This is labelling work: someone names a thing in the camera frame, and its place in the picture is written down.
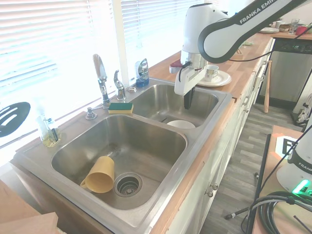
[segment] sink drain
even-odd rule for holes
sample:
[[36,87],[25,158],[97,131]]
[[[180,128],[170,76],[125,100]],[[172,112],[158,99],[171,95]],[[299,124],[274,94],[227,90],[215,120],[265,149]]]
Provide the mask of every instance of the sink drain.
[[115,193],[122,197],[130,197],[137,194],[142,187],[142,179],[134,173],[126,173],[119,176],[114,185]]

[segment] white plate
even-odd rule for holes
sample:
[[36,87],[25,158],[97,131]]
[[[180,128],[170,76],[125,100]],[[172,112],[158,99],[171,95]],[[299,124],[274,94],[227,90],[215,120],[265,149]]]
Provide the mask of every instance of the white plate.
[[278,33],[279,32],[279,29],[277,28],[263,28],[260,33]]
[[205,86],[205,87],[219,87],[219,86],[229,84],[232,81],[232,77],[223,71],[219,71],[219,75],[217,77],[220,78],[219,82],[208,82],[208,81],[205,81],[205,78],[204,78],[198,83],[198,85]]

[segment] yellow cup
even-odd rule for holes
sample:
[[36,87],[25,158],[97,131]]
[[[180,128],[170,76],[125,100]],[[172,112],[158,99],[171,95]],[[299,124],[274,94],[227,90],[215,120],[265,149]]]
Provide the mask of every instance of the yellow cup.
[[80,186],[95,193],[107,193],[114,186],[114,165],[110,157],[99,157]]

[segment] faucet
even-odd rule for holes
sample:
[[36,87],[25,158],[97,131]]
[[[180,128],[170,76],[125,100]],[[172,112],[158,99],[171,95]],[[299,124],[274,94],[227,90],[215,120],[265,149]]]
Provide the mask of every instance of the faucet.
[[108,109],[110,105],[110,100],[108,98],[107,89],[105,85],[105,82],[107,80],[105,68],[102,59],[98,54],[93,55],[93,62],[97,72],[97,81],[99,84],[99,88],[103,95],[103,106],[101,106],[100,108]]
[[114,74],[114,83],[115,83],[115,86],[117,87],[117,100],[125,100],[127,98],[126,92],[125,92],[125,87],[118,80],[118,72],[119,72],[119,70],[116,70],[115,74]]

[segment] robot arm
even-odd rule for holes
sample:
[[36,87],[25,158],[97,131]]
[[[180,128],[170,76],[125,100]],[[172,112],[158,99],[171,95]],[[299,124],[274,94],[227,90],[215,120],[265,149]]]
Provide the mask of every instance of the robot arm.
[[208,62],[229,60],[249,37],[270,22],[312,0],[255,0],[229,18],[211,3],[191,6],[184,24],[184,43],[181,64],[177,74],[175,93],[185,96],[186,109],[190,108],[194,87],[206,73]]
[[206,26],[198,38],[199,52],[208,62],[225,62],[245,40],[305,2],[255,0],[230,19]]

